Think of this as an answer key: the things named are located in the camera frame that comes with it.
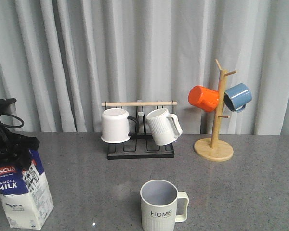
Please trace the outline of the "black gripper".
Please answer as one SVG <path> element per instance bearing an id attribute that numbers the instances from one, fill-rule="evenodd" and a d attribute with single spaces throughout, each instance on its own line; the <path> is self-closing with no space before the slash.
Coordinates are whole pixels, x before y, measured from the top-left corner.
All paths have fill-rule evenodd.
<path id="1" fill-rule="evenodd" d="M 16 103 L 15 98 L 0 99 L 0 117 L 2 115 L 13 117 L 20 121 L 20 125 L 4 124 L 0 120 L 0 164 L 11 162 L 23 170 L 29 170 L 33 159 L 31 150 L 37 151 L 39 140 L 9 131 L 9 128 L 21 128 L 24 121 L 16 115 L 7 112 L 11 104 Z"/>

